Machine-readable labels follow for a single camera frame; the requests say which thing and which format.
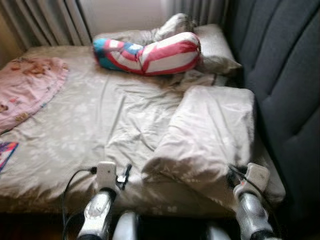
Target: black cable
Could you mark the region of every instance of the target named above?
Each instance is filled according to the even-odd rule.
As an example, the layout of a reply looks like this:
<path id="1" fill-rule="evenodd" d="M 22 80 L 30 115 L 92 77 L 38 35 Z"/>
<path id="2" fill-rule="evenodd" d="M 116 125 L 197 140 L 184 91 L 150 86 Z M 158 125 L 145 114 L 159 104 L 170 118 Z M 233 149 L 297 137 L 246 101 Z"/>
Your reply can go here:
<path id="1" fill-rule="evenodd" d="M 239 169 L 236 166 L 233 165 L 229 165 L 229 169 L 236 173 L 237 175 L 239 175 L 240 177 L 242 177 L 244 180 L 246 180 L 250 185 L 252 185 L 261 195 L 263 201 L 265 202 L 265 204 L 267 205 L 268 211 L 271 213 L 270 215 L 272 216 L 275 226 L 276 226 L 276 233 L 281 237 L 281 227 L 280 224 L 278 222 L 278 219 L 274 213 L 272 204 L 269 202 L 269 200 L 266 198 L 265 194 L 257 187 L 257 185 L 255 185 L 252 181 L 248 180 L 246 175 L 243 174 L 242 172 L 239 171 Z"/>
<path id="2" fill-rule="evenodd" d="M 84 213 L 81 211 L 81 212 L 78 212 L 76 214 L 73 214 L 71 215 L 68 220 L 66 221 L 64 227 L 63 227 L 63 232 L 62 232 L 62 240 L 66 240 L 66 236 L 67 236 L 67 233 L 68 233 L 68 227 L 69 227 L 69 224 L 71 223 L 71 221 L 78 217 L 78 216 L 84 216 Z"/>
<path id="3" fill-rule="evenodd" d="M 70 178 L 68 184 L 66 185 L 64 191 L 63 191 L 63 194 L 62 194 L 62 222 L 63 222 L 63 227 L 66 226 L 66 210 L 65 210 L 65 197 L 66 197 L 66 194 L 67 194 L 67 191 L 69 189 L 69 186 L 70 186 L 70 183 L 71 181 L 74 179 L 74 177 L 80 173 L 80 172 L 90 172 L 91 174 L 96 174 L 97 173 L 97 167 L 94 166 L 94 167 L 91 167 L 91 168 L 88 168 L 88 169 L 80 169 L 80 170 L 77 170 L 73 175 L 72 177 Z"/>

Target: colorful book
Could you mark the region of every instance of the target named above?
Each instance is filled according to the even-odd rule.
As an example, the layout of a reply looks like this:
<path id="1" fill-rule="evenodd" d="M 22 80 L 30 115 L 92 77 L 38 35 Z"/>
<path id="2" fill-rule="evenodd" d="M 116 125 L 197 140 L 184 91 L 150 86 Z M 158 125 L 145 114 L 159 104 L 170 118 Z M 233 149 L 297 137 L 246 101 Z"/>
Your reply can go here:
<path id="1" fill-rule="evenodd" d="M 0 172 L 17 147 L 18 143 L 14 141 L 0 142 Z"/>

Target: mattress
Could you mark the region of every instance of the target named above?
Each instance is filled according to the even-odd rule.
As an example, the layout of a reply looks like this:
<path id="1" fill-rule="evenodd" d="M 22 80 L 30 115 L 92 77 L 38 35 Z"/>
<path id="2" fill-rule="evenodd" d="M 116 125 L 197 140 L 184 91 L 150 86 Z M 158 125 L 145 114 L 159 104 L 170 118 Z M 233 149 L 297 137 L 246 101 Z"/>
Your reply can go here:
<path id="1" fill-rule="evenodd" d="M 141 169 L 159 144 L 183 97 L 170 77 L 145 77 L 95 64 L 90 47 L 37 47 L 25 57 L 59 57 L 70 72 L 62 90 L 37 114 L 0 136 L 19 146 L 0 172 L 0 212 L 60 213 L 61 195 L 72 174 L 100 161 L 113 161 L 121 175 L 132 164 L 115 213 L 228 217 L 233 212 L 175 181 L 147 183 Z M 225 79 L 217 78 L 218 85 Z M 262 150 L 256 159 L 266 162 Z M 276 174 L 270 196 L 285 192 Z M 80 173 L 66 198 L 69 212 L 82 210 L 97 189 L 96 176 Z"/>

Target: gray headboard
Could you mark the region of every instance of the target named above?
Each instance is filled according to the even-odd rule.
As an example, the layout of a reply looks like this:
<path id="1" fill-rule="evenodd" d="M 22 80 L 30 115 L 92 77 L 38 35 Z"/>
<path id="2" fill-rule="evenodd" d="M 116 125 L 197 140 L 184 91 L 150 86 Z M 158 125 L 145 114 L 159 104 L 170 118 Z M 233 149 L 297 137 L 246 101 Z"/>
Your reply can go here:
<path id="1" fill-rule="evenodd" d="M 257 126 L 287 191 L 282 214 L 320 214 L 320 0 L 230 0 L 224 31 L 255 93 Z"/>

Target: pink blanket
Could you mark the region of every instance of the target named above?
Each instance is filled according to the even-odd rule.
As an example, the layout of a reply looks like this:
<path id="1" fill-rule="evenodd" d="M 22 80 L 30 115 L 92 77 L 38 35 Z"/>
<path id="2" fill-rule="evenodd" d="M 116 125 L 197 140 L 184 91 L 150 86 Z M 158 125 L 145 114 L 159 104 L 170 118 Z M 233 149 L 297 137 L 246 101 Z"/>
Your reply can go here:
<path id="1" fill-rule="evenodd" d="M 39 111 L 59 91 L 69 69 L 59 58 L 18 58 L 0 71 L 0 134 Z"/>

